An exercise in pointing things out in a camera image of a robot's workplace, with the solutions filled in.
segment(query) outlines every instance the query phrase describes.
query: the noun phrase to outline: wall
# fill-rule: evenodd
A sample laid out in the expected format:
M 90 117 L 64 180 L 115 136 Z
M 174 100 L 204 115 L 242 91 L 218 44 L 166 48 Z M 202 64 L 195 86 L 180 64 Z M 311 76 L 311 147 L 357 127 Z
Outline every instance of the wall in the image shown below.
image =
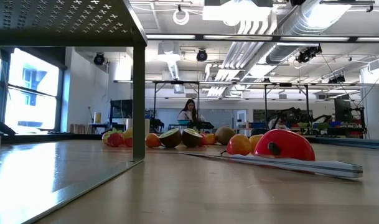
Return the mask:
M 362 83 L 376 82 L 379 84 L 379 69 L 369 72 L 367 68 L 364 68 L 361 70 L 360 80 Z M 365 107 L 367 138 L 379 139 L 379 86 L 364 87 L 361 94 L 362 97 L 365 97 L 362 103 Z
M 109 76 L 76 53 L 74 47 L 67 47 L 65 64 L 68 70 L 63 78 L 61 131 L 69 131 L 70 124 L 90 123 L 88 107 L 92 113 L 101 112 L 101 122 L 107 122 L 110 99 L 130 98 L 130 84 L 113 83 L 115 65 L 110 66 Z
M 182 109 L 185 106 L 185 100 L 156 100 L 156 109 L 157 108 L 177 108 Z M 153 108 L 153 100 L 147 99 L 145 101 L 146 108 Z M 306 103 L 296 102 L 296 101 L 269 101 L 268 109 L 269 110 L 282 110 L 290 107 L 300 108 L 306 110 Z M 242 100 L 242 101 L 201 101 L 200 102 L 200 114 L 202 109 L 231 109 L 231 110 L 247 110 L 247 115 L 249 121 L 253 121 L 253 109 L 263 110 L 264 101 L 251 101 L 251 100 Z M 309 109 L 312 110 L 314 117 L 326 114 L 331 115 L 334 113 L 334 102 L 310 102 Z
M 186 93 L 193 93 L 193 90 L 190 90 L 186 87 Z M 157 92 L 157 97 L 185 97 L 183 94 L 172 94 L 173 89 L 161 89 Z M 252 98 L 262 98 L 262 95 L 256 95 Z M 268 98 L 279 98 L 279 96 L 275 96 L 278 94 L 268 94 Z M 154 90 L 146 89 L 146 101 L 145 107 L 147 109 L 153 109 L 153 99 Z M 206 94 L 200 94 L 200 97 L 206 97 Z M 172 99 L 157 99 L 156 100 L 156 108 L 177 108 L 182 109 L 185 105 L 186 100 L 172 100 Z M 302 101 L 268 101 L 268 109 L 269 110 L 282 110 L 290 107 L 300 108 L 302 110 L 306 110 L 306 102 Z M 231 109 L 231 110 L 247 110 L 248 121 L 253 121 L 253 110 L 265 109 L 264 99 L 260 100 L 200 100 L 200 114 L 202 113 L 201 109 Z M 314 117 L 318 117 L 320 115 L 326 114 L 331 115 L 334 113 L 334 102 L 333 101 L 310 101 L 309 109 L 312 110 Z

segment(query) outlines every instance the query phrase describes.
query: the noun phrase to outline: fluorescent light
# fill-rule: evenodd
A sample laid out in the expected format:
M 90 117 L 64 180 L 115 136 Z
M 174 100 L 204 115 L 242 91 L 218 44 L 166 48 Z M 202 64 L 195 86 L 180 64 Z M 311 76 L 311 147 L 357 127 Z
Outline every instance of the fluorescent light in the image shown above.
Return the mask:
M 115 80 L 116 83 L 132 83 L 132 80 Z
M 272 37 L 262 35 L 204 35 L 205 40 L 236 40 L 236 41 L 270 41 Z
M 195 35 L 177 35 L 177 34 L 148 34 L 148 40 L 166 40 L 166 39 L 174 39 L 174 40 L 194 40 Z
M 282 41 L 347 42 L 350 37 L 281 37 Z
M 278 46 L 307 46 L 307 47 L 318 47 L 318 43 L 301 43 L 301 42 L 295 42 L 295 43 L 288 43 L 288 42 L 278 42 L 276 43 Z
M 199 82 L 199 84 L 229 85 L 229 84 L 233 84 L 233 82 Z
M 359 37 L 357 42 L 379 42 L 379 37 Z
M 131 80 L 115 80 L 116 83 L 132 83 Z

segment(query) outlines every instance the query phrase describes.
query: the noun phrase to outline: security camera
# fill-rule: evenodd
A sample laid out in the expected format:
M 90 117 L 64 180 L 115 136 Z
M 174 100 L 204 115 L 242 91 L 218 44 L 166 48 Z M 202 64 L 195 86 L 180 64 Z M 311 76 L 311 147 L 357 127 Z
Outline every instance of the security camera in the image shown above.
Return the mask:
M 94 58 L 94 64 L 95 65 L 104 65 L 106 62 L 105 56 L 103 52 L 97 52 L 96 56 Z
M 196 59 L 198 62 L 204 62 L 207 60 L 207 53 L 205 49 L 200 49 L 197 53 Z

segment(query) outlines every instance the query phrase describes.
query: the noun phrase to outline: person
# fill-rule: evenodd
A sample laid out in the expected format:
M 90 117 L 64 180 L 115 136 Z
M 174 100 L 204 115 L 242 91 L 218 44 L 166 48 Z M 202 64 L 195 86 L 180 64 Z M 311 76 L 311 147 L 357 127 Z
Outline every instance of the person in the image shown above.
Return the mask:
M 276 121 L 276 119 L 278 119 L 278 122 L 276 123 L 276 126 L 273 128 L 273 125 Z M 271 121 L 269 121 L 268 123 L 268 127 L 270 130 L 272 129 L 283 129 L 283 130 L 290 130 L 288 127 L 286 127 L 286 125 L 284 124 L 286 122 L 286 117 L 285 115 L 281 115 L 279 116 L 278 118 L 274 118 L 272 119 Z
M 185 104 L 184 109 L 178 115 L 178 120 L 187 120 L 191 122 L 197 122 L 197 113 L 195 107 L 195 101 L 189 99 Z

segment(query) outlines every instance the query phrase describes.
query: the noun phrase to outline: perforated metal shelf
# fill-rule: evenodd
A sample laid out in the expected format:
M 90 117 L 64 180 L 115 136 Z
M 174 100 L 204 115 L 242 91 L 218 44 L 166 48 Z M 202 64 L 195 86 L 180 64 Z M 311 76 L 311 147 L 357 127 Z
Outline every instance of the perforated metal shelf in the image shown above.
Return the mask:
M 0 0 L 0 45 L 146 45 L 128 0 Z

